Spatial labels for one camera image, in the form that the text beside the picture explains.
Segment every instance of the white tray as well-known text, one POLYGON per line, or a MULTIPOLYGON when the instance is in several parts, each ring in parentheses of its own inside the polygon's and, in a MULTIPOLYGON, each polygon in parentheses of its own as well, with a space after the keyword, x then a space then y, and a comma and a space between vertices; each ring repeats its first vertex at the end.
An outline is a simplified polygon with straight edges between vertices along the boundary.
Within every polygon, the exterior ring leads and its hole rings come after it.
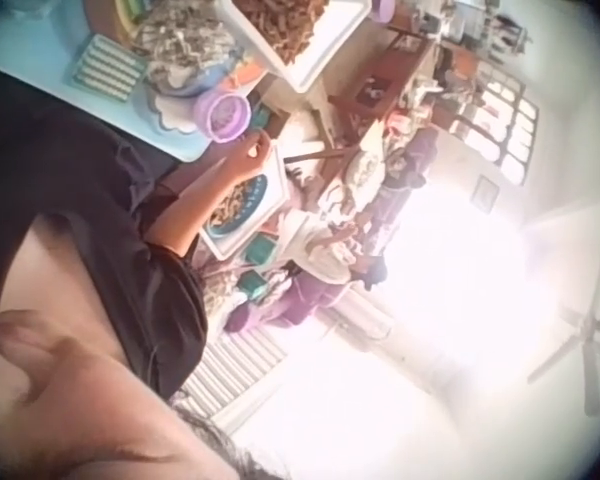
MULTIPOLYGON (((215 168, 209 169, 197 181, 203 182, 206 176, 213 175, 214 171, 215 168)), ((234 232, 221 238, 211 238, 206 230, 201 230, 202 240, 218 260, 226 260, 238 251, 258 231, 262 224, 289 199, 289 186, 287 185, 284 163, 278 154, 276 145, 273 146, 271 156, 262 173, 267 176, 267 190, 260 206, 244 224, 234 232)))
POLYGON ((288 66, 238 10, 233 0, 216 0, 216 14, 263 67, 284 78, 296 92, 305 93, 344 41, 371 12, 371 4, 372 0, 330 0, 315 24, 309 46, 288 66))

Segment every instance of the blue table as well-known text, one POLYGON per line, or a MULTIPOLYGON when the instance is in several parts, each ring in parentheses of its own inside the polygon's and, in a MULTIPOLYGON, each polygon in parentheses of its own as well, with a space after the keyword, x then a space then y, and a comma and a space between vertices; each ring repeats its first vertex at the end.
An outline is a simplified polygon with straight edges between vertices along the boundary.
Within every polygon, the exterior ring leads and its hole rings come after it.
POLYGON ((195 161, 210 140, 194 132, 165 131, 139 85, 124 104, 71 86, 74 62, 88 43, 82 0, 62 0, 41 20, 16 19, 0 8, 0 71, 39 88, 184 161, 195 161))

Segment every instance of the purple container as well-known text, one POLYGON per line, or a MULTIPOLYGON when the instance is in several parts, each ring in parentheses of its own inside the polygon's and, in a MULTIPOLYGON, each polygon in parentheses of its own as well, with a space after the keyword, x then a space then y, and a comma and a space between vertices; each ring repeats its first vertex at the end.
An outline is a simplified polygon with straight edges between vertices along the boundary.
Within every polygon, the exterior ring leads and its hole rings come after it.
POLYGON ((376 23, 389 23, 396 13, 396 0, 373 0, 369 18, 376 23))
POLYGON ((216 143, 235 140, 249 126, 251 105, 245 96, 222 89, 204 92, 193 105, 193 121, 216 143))

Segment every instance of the dried fish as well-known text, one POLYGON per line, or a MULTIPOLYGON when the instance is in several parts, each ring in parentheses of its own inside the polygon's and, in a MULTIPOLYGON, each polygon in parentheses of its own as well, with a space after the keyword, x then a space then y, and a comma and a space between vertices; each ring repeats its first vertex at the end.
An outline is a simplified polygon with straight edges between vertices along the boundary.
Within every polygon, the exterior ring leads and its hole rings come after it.
POLYGON ((158 2, 138 27, 133 47, 152 61, 153 79, 171 67, 199 72, 244 53, 217 19, 213 0, 158 2))
POLYGON ((237 185, 213 211, 209 225, 220 227, 232 222, 242 211, 251 188, 250 180, 237 185))
POLYGON ((285 64, 304 52, 329 0, 234 0, 285 64))

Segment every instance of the ceiling fan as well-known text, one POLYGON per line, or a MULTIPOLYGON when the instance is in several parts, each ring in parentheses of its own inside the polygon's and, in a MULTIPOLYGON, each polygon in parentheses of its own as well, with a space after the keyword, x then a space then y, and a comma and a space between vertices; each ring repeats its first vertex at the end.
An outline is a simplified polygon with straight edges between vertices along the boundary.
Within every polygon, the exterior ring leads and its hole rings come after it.
POLYGON ((577 331, 547 360, 531 372, 527 378, 528 383, 536 381, 570 351, 581 345, 582 360, 584 362, 584 412, 588 417, 593 417, 600 413, 600 387, 597 366, 597 357, 600 357, 600 342, 594 339, 595 333, 600 332, 600 319, 595 314, 599 300, 600 268, 598 270, 593 299, 587 313, 583 315, 563 305, 558 307, 560 318, 576 328, 577 331))

